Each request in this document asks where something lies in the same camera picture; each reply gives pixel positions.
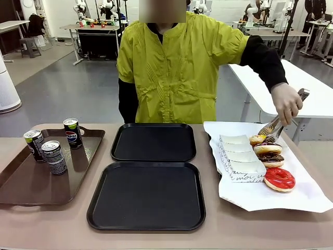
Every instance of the pepsi can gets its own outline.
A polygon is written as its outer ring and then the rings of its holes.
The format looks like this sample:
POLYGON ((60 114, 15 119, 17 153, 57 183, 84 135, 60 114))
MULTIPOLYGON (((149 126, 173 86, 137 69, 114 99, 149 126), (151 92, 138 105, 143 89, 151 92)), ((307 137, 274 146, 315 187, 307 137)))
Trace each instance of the pepsi can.
POLYGON ((40 130, 30 130, 23 135, 25 141, 27 142, 28 148, 31 154, 38 163, 45 162, 45 157, 42 152, 42 144, 44 143, 44 137, 40 130))
POLYGON ((71 149, 77 149, 82 146, 82 137, 80 133, 79 122, 75 118, 69 118, 63 121, 65 133, 71 149))
POLYGON ((48 141, 42 145, 42 150, 52 174, 60 175, 67 170, 66 161, 58 141, 48 141))

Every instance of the person's left hand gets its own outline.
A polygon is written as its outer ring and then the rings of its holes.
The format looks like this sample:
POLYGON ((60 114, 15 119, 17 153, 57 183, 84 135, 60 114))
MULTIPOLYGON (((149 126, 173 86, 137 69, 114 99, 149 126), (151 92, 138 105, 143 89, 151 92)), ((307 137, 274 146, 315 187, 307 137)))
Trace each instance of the person's left hand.
POLYGON ((271 90, 274 106, 283 126, 290 125, 303 107, 303 101, 295 89, 287 83, 274 86, 271 90))

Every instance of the red icing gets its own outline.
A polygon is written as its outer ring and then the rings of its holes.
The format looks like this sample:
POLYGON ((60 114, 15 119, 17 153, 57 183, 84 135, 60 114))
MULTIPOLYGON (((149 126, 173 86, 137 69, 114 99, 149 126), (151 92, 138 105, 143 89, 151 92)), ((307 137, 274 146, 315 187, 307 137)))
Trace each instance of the red icing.
POLYGON ((270 184, 280 189, 291 189, 296 183, 289 171, 280 168, 268 168, 265 178, 270 184))

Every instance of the can lid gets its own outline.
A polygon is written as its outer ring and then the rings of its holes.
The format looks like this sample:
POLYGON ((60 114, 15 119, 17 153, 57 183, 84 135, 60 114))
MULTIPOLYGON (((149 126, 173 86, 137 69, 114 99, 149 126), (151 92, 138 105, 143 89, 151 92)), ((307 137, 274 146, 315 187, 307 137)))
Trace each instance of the can lid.
POLYGON ((28 131, 27 133, 25 133, 25 134, 23 135, 23 137, 24 137, 25 139, 28 139, 28 138, 35 138, 35 137, 39 136, 40 134, 41 134, 41 131, 40 131, 40 130, 30 130, 30 131, 28 131))
POLYGON ((55 150, 57 147, 59 147, 59 145, 60 145, 60 142, 58 142, 58 141, 48 141, 42 145, 42 150, 43 151, 52 151, 52 150, 55 150))
POLYGON ((70 125, 77 124, 77 122, 78 122, 77 118, 68 118, 65 121, 63 121, 63 124, 70 126, 70 125))

